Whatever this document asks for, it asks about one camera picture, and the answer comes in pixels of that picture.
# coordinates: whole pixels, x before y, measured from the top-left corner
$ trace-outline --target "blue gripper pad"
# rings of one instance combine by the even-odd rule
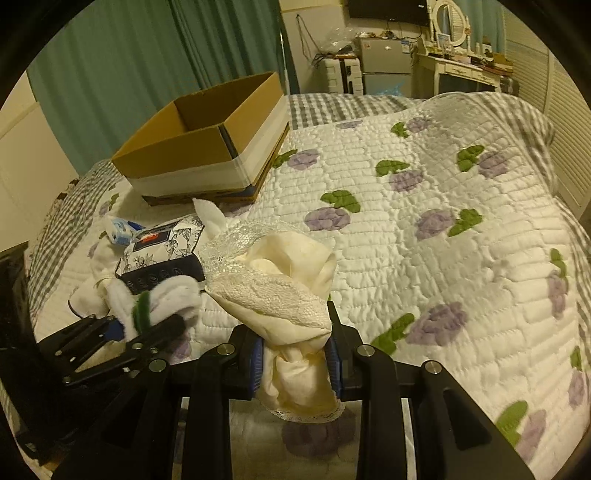
[[[336,343],[332,336],[324,346],[324,356],[326,357],[326,366],[329,369],[330,386],[337,398],[340,399],[342,383],[340,380],[340,358],[336,351]]]
[[[262,338],[258,337],[256,339],[254,347],[252,348],[252,354],[251,354],[250,394],[253,397],[255,396],[255,393],[258,390],[258,388],[261,386],[262,356],[263,356]]]

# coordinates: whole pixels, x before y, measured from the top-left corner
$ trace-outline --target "metal screw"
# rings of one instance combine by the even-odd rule
[[[223,343],[217,347],[217,352],[220,355],[232,355],[236,349],[231,343]]]
[[[441,373],[443,367],[439,362],[436,362],[435,360],[429,360],[427,363],[425,363],[425,370],[427,370],[427,372],[430,374],[437,375]]]
[[[357,353],[361,356],[372,356],[375,353],[375,348],[371,345],[359,345]]]
[[[149,369],[151,372],[158,373],[161,372],[166,368],[166,362],[161,358],[157,358],[156,360],[152,360],[150,362]]]

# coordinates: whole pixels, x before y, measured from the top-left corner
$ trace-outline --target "open cardboard box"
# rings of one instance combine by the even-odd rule
[[[288,131],[275,72],[177,98],[113,156],[151,205],[254,200]]]

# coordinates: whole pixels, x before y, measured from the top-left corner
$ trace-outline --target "vanity table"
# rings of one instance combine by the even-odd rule
[[[501,75],[486,72],[475,65],[417,54],[413,66],[413,97],[427,98],[431,91],[433,96],[439,95],[439,76],[442,74],[491,85],[496,92],[501,91]]]
[[[437,0],[430,10],[431,40],[446,53],[453,53],[467,41],[470,48],[470,22],[453,0]],[[439,94],[440,75],[451,75],[473,82],[483,83],[501,91],[501,75],[484,71],[478,66],[433,57],[426,52],[415,53],[413,61],[413,97],[427,98]]]

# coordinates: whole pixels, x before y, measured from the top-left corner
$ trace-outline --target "bed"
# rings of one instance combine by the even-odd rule
[[[536,478],[551,479],[589,424],[591,275],[589,237],[554,196],[548,120],[496,93],[295,95],[290,109],[281,152],[296,152],[254,205],[220,206],[230,223],[280,218],[328,244],[342,322],[398,361],[442,361]],[[59,202],[31,258],[38,340],[77,320],[67,302],[90,274],[105,214],[150,226],[191,212],[147,206],[110,161]],[[178,360],[235,325],[206,300]],[[357,420],[353,404],[338,425],[303,432],[235,402],[235,478],[354,478]]]

